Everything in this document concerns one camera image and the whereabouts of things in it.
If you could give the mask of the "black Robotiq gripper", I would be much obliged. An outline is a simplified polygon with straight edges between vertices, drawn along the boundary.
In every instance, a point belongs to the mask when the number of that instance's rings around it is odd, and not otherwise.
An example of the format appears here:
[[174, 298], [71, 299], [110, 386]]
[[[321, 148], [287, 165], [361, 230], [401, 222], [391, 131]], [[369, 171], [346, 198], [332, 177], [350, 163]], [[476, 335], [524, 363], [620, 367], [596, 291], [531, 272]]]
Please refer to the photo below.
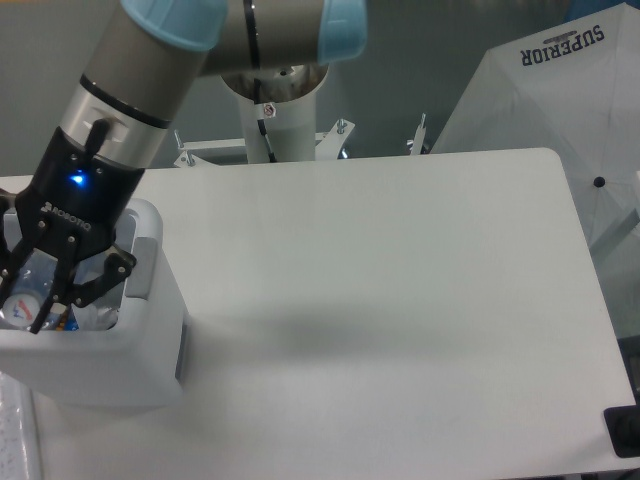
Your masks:
[[[57, 128], [29, 185], [17, 196], [1, 190], [1, 306], [34, 249], [57, 259], [52, 286], [29, 327], [32, 334], [42, 329], [54, 306], [62, 311], [87, 306], [124, 282], [137, 264], [113, 243], [117, 220], [144, 171], [98, 155], [110, 130], [93, 125], [85, 143], [78, 144]], [[22, 238], [9, 250], [4, 216], [14, 206]], [[105, 250], [103, 273], [77, 284], [79, 263]]]

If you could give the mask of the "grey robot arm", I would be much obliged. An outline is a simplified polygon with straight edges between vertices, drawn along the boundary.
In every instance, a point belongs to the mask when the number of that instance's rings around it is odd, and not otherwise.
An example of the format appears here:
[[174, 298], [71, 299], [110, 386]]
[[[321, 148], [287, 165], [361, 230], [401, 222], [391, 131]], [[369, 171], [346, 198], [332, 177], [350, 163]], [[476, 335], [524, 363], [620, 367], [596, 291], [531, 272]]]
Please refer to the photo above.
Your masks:
[[27, 320], [37, 333], [132, 274], [115, 226], [197, 77], [348, 60], [367, 35], [362, 1], [120, 2], [30, 183], [1, 195], [20, 227], [1, 250], [2, 299], [45, 255], [49, 286]]

